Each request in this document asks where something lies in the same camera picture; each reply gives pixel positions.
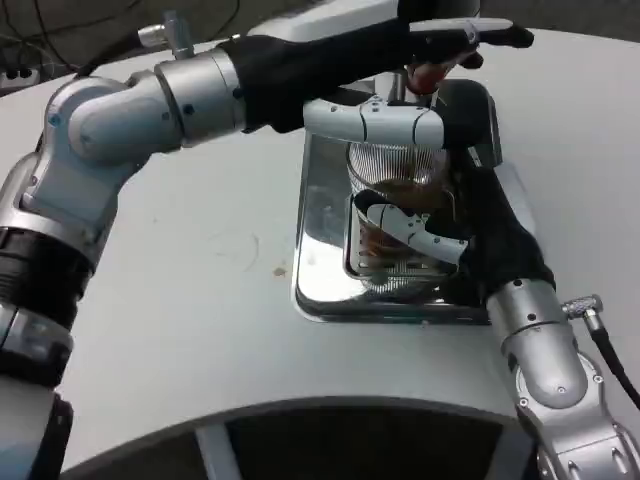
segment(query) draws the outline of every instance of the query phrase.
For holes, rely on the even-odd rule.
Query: metal knob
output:
[[[138,37],[145,48],[169,45],[176,60],[194,56],[189,25],[172,10],[165,12],[164,24],[141,28]]]
[[[569,300],[562,304],[562,311],[567,318],[569,320],[582,318],[591,333],[604,328],[602,319],[598,315],[603,310],[602,299],[596,294]]]
[[[562,304],[562,311],[569,319],[582,318],[588,310],[595,310],[598,313],[604,310],[599,295],[580,297]]]

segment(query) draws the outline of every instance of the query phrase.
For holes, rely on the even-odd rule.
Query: brown liquid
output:
[[[425,214],[443,206],[445,195],[443,184],[442,180],[423,185],[411,180],[390,179],[375,184],[374,189],[394,205],[409,208],[417,214]],[[367,255],[394,260],[416,255],[415,250],[384,233],[378,227],[366,221],[361,221],[360,226],[362,245]]]

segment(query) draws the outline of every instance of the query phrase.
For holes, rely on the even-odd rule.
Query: electrical cable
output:
[[[70,25],[63,25],[63,26],[60,26],[60,27],[54,27],[54,28],[51,28],[51,29],[47,30],[47,33],[49,35],[56,35],[58,33],[68,32],[69,30],[76,30],[76,29],[79,29],[79,28],[92,27],[94,25],[99,25],[101,23],[108,22],[110,20],[116,20],[117,18],[121,17],[122,15],[125,15],[130,10],[132,10],[135,7],[137,7],[138,5],[140,5],[141,3],[142,3],[142,0],[132,0],[122,10],[120,10],[119,12],[112,13],[112,14],[106,15],[106,16],[101,17],[101,18],[96,18],[94,20],[88,20],[86,22],[73,23],[73,24],[70,24]],[[41,34],[35,33],[35,34],[25,35],[24,38],[25,38],[25,40],[34,40],[34,39],[36,39],[36,38],[38,38],[40,36],[41,36]]]
[[[5,23],[7,24],[9,29],[13,32],[13,34],[16,36],[16,45],[24,46],[25,45],[24,36],[18,31],[16,26],[13,24],[13,21],[11,20],[11,12],[9,11],[7,0],[2,0],[2,11],[4,13]],[[19,57],[16,58],[16,61],[13,63],[14,63],[13,67],[15,70],[20,70],[22,68],[22,64],[20,63]]]
[[[111,62],[122,55],[125,55],[137,48],[142,48],[138,31],[128,33],[118,41],[112,43],[102,50],[98,55],[89,60],[86,64],[78,69],[75,78],[88,77],[96,68],[105,63]]]
[[[49,38],[49,32],[47,31],[47,27],[45,26],[44,20],[42,18],[42,12],[40,11],[40,0],[33,0],[33,7],[36,11],[36,17],[38,19],[38,24],[40,25],[40,30],[42,32],[42,37],[44,38],[45,43],[47,44],[51,52],[53,52],[53,54],[56,57],[58,57],[60,62],[65,67],[67,67],[72,72],[75,71],[76,69],[69,62],[67,62],[62,55],[60,55],[60,52],[58,52],[58,50],[53,45],[53,43],[51,43],[51,39]]]
[[[7,0],[2,0],[2,11],[4,12],[4,19],[7,24],[7,27],[13,32],[13,34],[18,38],[20,43],[24,42],[25,38],[15,27],[13,22],[11,21],[11,13],[9,13],[9,6],[7,5]]]
[[[207,38],[207,42],[211,42],[213,40],[215,40],[218,35],[220,35],[225,28],[227,28],[229,25],[231,25],[231,22],[233,22],[236,17],[238,16],[238,13],[240,12],[240,0],[236,0],[236,5],[235,8],[233,10],[233,13],[231,15],[229,15],[229,18],[227,18],[225,20],[225,22],[222,24],[222,26],[220,28],[218,28],[218,30],[216,31],[216,33],[214,33],[211,37]]]
[[[4,33],[0,33],[0,38],[4,38],[6,40],[17,40],[16,37],[12,37],[11,35],[6,35]],[[37,50],[40,53],[42,53],[49,60],[47,65],[49,65],[49,64],[51,64],[51,65],[61,65],[61,64],[57,63],[55,61],[55,59],[53,58],[53,56],[49,52],[47,52],[44,48],[39,47],[38,45],[36,45],[34,43],[27,42],[26,40],[24,41],[24,44],[27,45],[28,47],[33,48],[34,50]]]
[[[590,333],[591,339],[598,347],[598,350],[608,365],[609,370],[611,370],[611,373],[613,373],[613,375],[618,379],[620,385],[626,394],[629,395],[629,398],[636,408],[640,410],[640,394],[638,394],[638,391],[635,389],[633,383],[631,383],[631,380],[625,373],[622,362],[620,362],[620,358],[609,339],[609,332],[607,332],[606,328],[601,328]]]

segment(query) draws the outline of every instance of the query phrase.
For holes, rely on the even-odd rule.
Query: robotic hand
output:
[[[329,2],[199,55],[183,29],[143,29],[143,44],[166,35],[176,60],[126,84],[88,77],[54,94],[41,148],[15,165],[0,191],[2,478],[57,478],[60,472],[72,411],[54,388],[73,348],[76,303],[98,265],[118,192],[153,153],[265,125],[288,132],[304,125],[313,100],[340,85],[411,63],[469,57],[482,42],[533,42],[530,32],[507,20],[425,20],[433,12],[413,8],[417,3]],[[431,117],[424,125],[425,132],[437,126],[443,145],[460,133],[445,120]],[[422,138],[420,132],[415,137]],[[501,190],[478,186],[496,187],[495,174],[468,173],[472,203],[485,205],[479,231],[488,233],[472,242],[466,261],[504,339],[523,423],[542,445],[542,473],[638,478],[633,443],[606,411],[595,365],[575,349],[535,240],[508,212],[486,215]],[[501,241],[521,242],[525,253],[505,260],[492,248]]]

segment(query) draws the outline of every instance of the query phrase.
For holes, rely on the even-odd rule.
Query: white table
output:
[[[504,157],[528,189],[560,296],[603,296],[612,340],[640,385],[640,46],[540,31],[530,50],[482,53],[480,71],[454,76],[494,96]],[[165,58],[100,73],[124,80]],[[0,175],[33,149],[61,83],[0,100]],[[489,328],[317,324],[296,312],[302,151],[302,132],[238,134],[158,155],[125,187],[60,389],[76,413],[65,469],[286,402],[403,399],[513,415]],[[640,437],[638,412],[605,377],[612,411]]]

